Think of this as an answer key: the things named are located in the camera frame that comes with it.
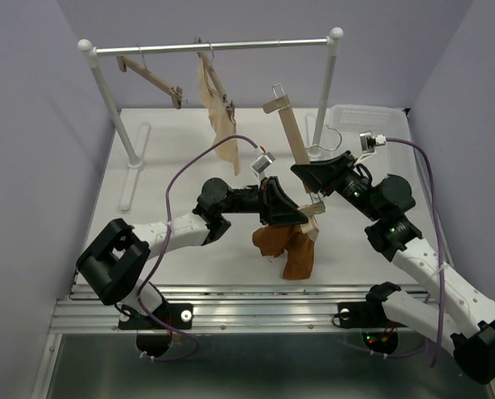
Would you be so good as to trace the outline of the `wooden hanger with brown underwear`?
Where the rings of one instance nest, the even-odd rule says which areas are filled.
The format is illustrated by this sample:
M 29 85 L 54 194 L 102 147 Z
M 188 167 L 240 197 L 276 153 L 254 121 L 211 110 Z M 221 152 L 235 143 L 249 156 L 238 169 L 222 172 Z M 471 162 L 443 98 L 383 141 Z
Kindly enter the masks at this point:
M 307 154 L 292 104 L 280 83 L 273 85 L 272 91 L 275 99 L 265 103 L 262 109 L 266 114 L 274 111 L 278 113 L 295 163 L 297 165 L 309 165 L 311 163 L 310 158 Z M 308 218 L 307 223 L 302 224 L 300 228 L 303 234 L 312 242 L 315 242 L 320 232 L 316 217 L 326 212 L 326 205 L 319 195 L 313 193 L 306 185 L 303 185 L 303 187 L 309 195 L 311 203 L 299 207 L 299 210 Z

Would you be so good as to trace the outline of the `brown underwear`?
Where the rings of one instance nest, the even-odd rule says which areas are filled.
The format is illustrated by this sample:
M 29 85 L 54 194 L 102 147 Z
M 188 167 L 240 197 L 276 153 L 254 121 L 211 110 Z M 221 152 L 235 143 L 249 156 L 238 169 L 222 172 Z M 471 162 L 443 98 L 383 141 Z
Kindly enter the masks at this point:
M 282 270 L 283 279 L 295 281 L 311 277 L 315 242 L 298 225 L 257 229 L 252 234 L 252 243 L 262 256 L 278 258 L 283 254 L 287 255 Z

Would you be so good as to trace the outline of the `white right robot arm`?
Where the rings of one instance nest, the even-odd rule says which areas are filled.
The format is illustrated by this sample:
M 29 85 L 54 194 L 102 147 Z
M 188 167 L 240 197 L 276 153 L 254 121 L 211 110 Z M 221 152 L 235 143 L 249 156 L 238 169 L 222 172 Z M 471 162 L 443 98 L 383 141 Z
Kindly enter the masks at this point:
M 387 293 L 373 288 L 364 304 L 366 319 L 373 324 L 389 319 L 412 328 L 452 355 L 473 381 L 488 384 L 495 378 L 495 301 L 442 260 L 406 217 L 415 205 L 409 182 L 388 174 L 373 185 L 356 172 L 357 162 L 345 152 L 331 160 L 293 165 L 291 170 L 311 191 L 337 193 L 371 219 L 365 233 L 373 249 L 438 302 L 431 307 L 392 285 Z

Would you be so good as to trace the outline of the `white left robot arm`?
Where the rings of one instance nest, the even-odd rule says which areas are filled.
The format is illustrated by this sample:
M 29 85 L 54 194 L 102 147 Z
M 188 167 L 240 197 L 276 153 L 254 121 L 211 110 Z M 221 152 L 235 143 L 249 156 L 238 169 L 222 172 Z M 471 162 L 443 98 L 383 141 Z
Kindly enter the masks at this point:
M 148 224 L 111 220 L 77 259 L 76 269 L 105 306 L 128 308 L 132 318 L 150 328 L 188 328 L 189 320 L 171 311 L 163 294 L 141 274 L 150 259 L 221 239 L 231 226 L 226 214 L 255 214 L 261 224 L 277 227 L 307 222 L 275 176 L 241 189 L 211 178 L 187 214 Z

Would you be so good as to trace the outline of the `cream underwear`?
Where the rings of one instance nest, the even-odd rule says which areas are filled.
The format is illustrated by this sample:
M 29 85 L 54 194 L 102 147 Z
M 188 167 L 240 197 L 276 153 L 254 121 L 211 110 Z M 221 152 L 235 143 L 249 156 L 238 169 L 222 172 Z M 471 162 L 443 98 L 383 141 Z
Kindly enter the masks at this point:
M 201 105 L 208 110 L 208 120 L 215 132 L 214 144 L 237 133 L 236 121 L 226 111 L 222 97 L 213 86 L 203 61 L 198 66 L 198 98 Z M 235 176 L 240 174 L 241 164 L 236 139 L 226 141 L 214 151 L 220 160 L 227 161 L 233 165 Z

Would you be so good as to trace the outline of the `wooden hanger with cream underwear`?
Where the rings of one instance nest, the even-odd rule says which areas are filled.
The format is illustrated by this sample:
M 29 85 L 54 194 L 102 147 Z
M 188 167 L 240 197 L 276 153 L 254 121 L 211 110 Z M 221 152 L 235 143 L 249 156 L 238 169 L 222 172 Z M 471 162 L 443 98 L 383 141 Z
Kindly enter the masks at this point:
M 219 98 L 221 99 L 223 108 L 227 112 L 229 119 L 233 120 L 235 117 L 235 105 L 233 101 L 229 99 L 225 86 L 222 83 L 218 75 L 218 72 L 214 67 L 213 45 L 210 42 L 207 42 L 207 44 L 209 45 L 210 48 L 211 57 L 208 56 L 207 52 L 197 52 L 198 58 L 203 63 L 203 68 L 206 71 L 208 77 L 210 78 L 214 90 L 217 92 Z

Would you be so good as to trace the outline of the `empty wooden clip hanger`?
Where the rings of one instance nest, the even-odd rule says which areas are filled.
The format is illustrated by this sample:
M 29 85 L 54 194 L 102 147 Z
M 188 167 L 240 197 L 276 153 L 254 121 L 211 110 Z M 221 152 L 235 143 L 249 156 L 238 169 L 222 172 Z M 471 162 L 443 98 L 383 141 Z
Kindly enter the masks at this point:
M 151 83 L 153 86 L 160 89 L 163 93 L 169 96 L 172 106 L 176 110 L 183 108 L 188 101 L 184 97 L 184 91 L 180 86 L 174 86 L 162 77 L 153 73 L 146 64 L 145 55 L 139 47 L 139 53 L 141 62 L 128 56 L 117 56 L 116 61 L 118 68 L 121 72 L 125 73 L 128 70 L 133 71 L 135 74 Z

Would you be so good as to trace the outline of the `white plastic basket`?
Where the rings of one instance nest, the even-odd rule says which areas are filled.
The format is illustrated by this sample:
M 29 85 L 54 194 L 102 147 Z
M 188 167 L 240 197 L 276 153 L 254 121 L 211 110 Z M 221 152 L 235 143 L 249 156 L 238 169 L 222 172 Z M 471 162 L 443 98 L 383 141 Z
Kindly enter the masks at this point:
M 359 134 L 371 132 L 387 138 L 410 140 L 406 113 L 401 109 L 382 106 L 336 105 L 327 113 L 321 145 L 336 156 L 348 150 L 354 156 L 362 154 Z M 419 152 L 409 145 L 388 143 L 375 150 L 364 161 L 375 183 L 385 175 L 400 175 L 407 179 L 415 195 L 429 197 L 424 162 Z

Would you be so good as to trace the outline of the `white metal clothes rack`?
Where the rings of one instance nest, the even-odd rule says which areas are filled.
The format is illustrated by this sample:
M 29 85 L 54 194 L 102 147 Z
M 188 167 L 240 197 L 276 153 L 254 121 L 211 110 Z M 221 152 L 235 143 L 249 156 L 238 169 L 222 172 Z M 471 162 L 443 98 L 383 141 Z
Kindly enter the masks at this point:
M 198 75 L 198 93 L 200 102 L 208 110 L 208 117 L 211 127 L 218 138 L 227 138 L 236 131 L 235 105 L 229 98 L 218 73 L 216 72 L 213 59 L 216 51 L 247 50 L 260 48 L 279 47 L 309 47 L 325 46 L 328 50 L 326 71 L 321 90 L 321 99 L 316 114 L 316 126 L 311 140 L 310 147 L 318 148 L 321 143 L 321 133 L 326 117 L 327 102 L 331 90 L 331 83 L 334 76 L 336 58 L 338 54 L 339 41 L 343 38 L 344 31 L 340 27 L 335 27 L 325 38 L 294 39 L 294 40 L 269 40 L 252 42 L 202 42 L 196 41 L 190 44 L 176 44 L 165 46 L 148 47 L 117 47 L 99 48 L 92 45 L 87 39 L 81 39 L 78 49 L 86 59 L 87 65 L 96 81 L 99 92 L 110 113 L 110 118 L 114 123 L 115 132 L 120 137 L 122 145 L 128 156 L 128 171 L 125 184 L 120 197 L 120 210 L 126 212 L 131 209 L 135 189 L 138 184 L 140 172 L 144 168 L 144 156 L 149 139 L 150 127 L 146 126 L 137 134 L 136 142 L 133 143 L 121 120 L 120 113 L 115 105 L 114 97 L 108 84 L 100 70 L 99 59 L 101 57 L 115 57 L 117 65 L 122 72 L 131 70 L 138 76 L 144 78 L 162 92 L 167 94 L 172 101 L 173 107 L 177 110 L 183 107 L 184 94 L 179 86 L 172 86 L 164 79 L 152 73 L 145 62 L 138 62 L 131 58 L 132 55 L 139 54 L 144 57 L 146 54 L 162 54 L 175 52 L 194 52 L 198 55 L 200 62 L 200 73 Z

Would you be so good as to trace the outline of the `aluminium mounting rail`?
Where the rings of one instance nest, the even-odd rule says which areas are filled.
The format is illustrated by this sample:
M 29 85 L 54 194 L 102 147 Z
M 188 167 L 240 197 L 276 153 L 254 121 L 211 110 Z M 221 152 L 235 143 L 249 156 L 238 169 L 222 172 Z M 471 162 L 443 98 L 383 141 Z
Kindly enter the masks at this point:
M 341 302 L 365 299 L 368 285 L 198 286 L 159 289 L 170 303 L 193 305 L 192 334 L 330 333 Z M 90 288 L 76 285 L 70 297 L 56 302 L 50 333 L 123 333 L 120 314 L 105 306 Z

